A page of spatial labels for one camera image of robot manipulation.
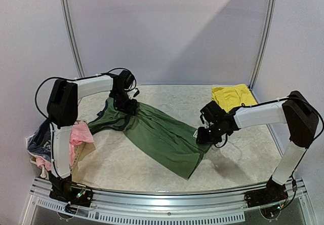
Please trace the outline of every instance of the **white backdrop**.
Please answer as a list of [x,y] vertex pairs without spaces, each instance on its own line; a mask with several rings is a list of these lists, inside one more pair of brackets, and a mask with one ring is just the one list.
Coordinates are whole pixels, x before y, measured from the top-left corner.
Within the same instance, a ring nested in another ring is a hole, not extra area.
[[[17,225],[35,178],[25,138],[45,120],[36,110],[35,91],[48,77],[73,78],[77,71],[60,0],[0,4],[0,224]],[[52,85],[39,92],[45,112]]]
[[85,74],[140,84],[248,84],[267,1],[68,0]]

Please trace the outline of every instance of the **marble-patterned surface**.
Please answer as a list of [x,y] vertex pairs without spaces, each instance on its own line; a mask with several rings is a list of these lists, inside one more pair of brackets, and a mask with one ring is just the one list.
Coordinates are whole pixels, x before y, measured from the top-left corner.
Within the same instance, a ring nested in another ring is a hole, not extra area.
[[[176,119],[200,126],[199,110],[211,100],[212,86],[139,86],[138,101]],[[91,121],[108,93],[82,99],[79,120]],[[133,145],[122,132],[105,130],[86,144],[73,180],[92,187],[126,191],[207,191],[266,181],[280,154],[266,126],[236,131],[225,147],[212,147],[189,180],[177,176]]]

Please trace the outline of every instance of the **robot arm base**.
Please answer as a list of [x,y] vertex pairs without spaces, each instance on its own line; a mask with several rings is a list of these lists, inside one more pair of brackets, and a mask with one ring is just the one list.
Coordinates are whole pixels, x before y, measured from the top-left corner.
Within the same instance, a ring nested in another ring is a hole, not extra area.
[[272,180],[272,177],[268,180],[266,188],[249,191],[244,195],[249,208],[279,202],[287,197],[286,186],[277,184]]

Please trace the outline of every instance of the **metal frame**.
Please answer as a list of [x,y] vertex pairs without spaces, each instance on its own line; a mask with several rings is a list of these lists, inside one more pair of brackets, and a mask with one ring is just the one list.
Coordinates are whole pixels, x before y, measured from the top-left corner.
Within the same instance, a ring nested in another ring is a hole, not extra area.
[[266,14],[265,23],[263,26],[261,44],[260,44],[260,48],[258,51],[257,61],[254,65],[254,69],[252,71],[252,75],[251,75],[250,82],[249,82],[249,88],[251,90],[253,90],[253,88],[255,87],[257,77],[258,77],[258,74],[260,71],[260,66],[262,63],[263,55],[264,55],[266,44],[267,44],[268,37],[269,37],[270,25],[271,25],[272,16],[273,16],[273,10],[274,10],[274,4],[275,4],[275,0],[268,0],[267,14]]
[[[232,224],[245,221],[244,212],[259,207],[248,208],[244,193],[261,189],[266,183],[208,192],[159,192],[145,194],[137,192],[94,189],[94,199],[90,208],[78,207],[76,217],[108,224],[143,225],[209,225]],[[307,191],[303,180],[297,179],[296,199],[301,207],[306,224],[316,224],[311,214]],[[289,196],[293,196],[291,180],[286,183]],[[49,198],[52,185],[48,180],[35,178],[30,190],[31,198],[23,224],[30,224],[36,206],[68,214],[63,202]]]
[[71,50],[72,54],[74,57],[75,61],[75,66],[77,69],[77,72],[79,74],[79,77],[85,77],[85,71],[83,69],[81,60],[80,60],[80,55],[77,49],[76,41],[75,41],[75,36],[74,36],[74,31],[73,31],[73,26],[71,22],[71,16],[70,16],[70,10],[68,6],[68,0],[61,0],[62,4],[62,10],[63,10],[63,16],[64,16],[64,21],[66,25],[66,31],[67,35],[69,37],[70,45],[71,45]]

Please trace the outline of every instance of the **white wall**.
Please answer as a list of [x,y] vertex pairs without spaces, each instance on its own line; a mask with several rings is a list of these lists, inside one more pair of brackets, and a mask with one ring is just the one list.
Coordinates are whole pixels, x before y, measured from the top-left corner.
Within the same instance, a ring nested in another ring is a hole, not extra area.
[[[261,101],[299,90],[324,116],[324,0],[276,0],[269,40],[256,82]],[[288,129],[274,126],[285,148]],[[318,224],[324,224],[324,135],[307,151],[303,177]]]
[[[35,176],[24,138],[43,121],[33,103],[47,77],[76,77],[60,0],[0,0],[0,224],[17,225]],[[40,95],[46,106],[50,85]]]
[[68,0],[86,75],[140,84],[249,83],[268,0]]

